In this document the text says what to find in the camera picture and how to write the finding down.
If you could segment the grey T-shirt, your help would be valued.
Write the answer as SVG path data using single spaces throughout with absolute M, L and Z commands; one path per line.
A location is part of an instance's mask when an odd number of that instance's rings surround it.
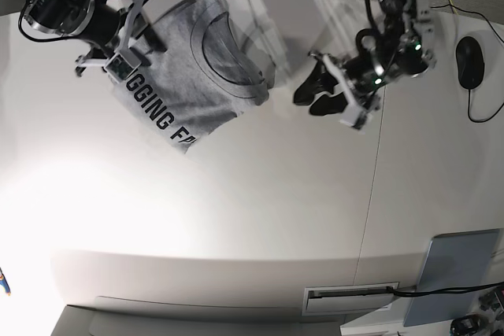
M 153 32 L 165 50 L 140 37 L 133 50 L 142 64 L 113 94 L 180 153 L 269 99 L 271 84 L 240 50 L 225 0 L 183 0 Z

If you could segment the black computer mouse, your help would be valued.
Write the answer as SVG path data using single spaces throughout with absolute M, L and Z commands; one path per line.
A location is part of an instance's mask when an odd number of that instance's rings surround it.
M 463 37 L 456 46 L 455 59 L 461 87 L 476 89 L 483 82 L 485 73 L 484 55 L 478 41 L 472 36 Z

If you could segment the grey laptop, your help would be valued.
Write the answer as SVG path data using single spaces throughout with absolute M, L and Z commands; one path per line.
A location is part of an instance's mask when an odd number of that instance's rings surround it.
M 420 292 L 479 286 L 487 273 L 500 230 L 439 234 L 430 243 L 416 288 Z M 435 294 L 410 301 L 404 327 L 417 327 L 464 316 L 475 297 Z

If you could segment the black items bottom right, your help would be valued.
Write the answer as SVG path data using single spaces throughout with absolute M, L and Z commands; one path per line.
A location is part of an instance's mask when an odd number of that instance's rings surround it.
M 475 312 L 454 319 L 450 335 L 500 335 L 503 336 L 503 286 L 482 295 Z

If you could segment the blue orange object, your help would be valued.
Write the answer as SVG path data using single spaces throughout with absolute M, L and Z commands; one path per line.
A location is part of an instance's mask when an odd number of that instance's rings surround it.
M 7 296 L 11 295 L 11 290 L 9 288 L 9 284 L 8 284 L 7 279 L 1 269 L 0 269 L 0 286 L 5 291 Z

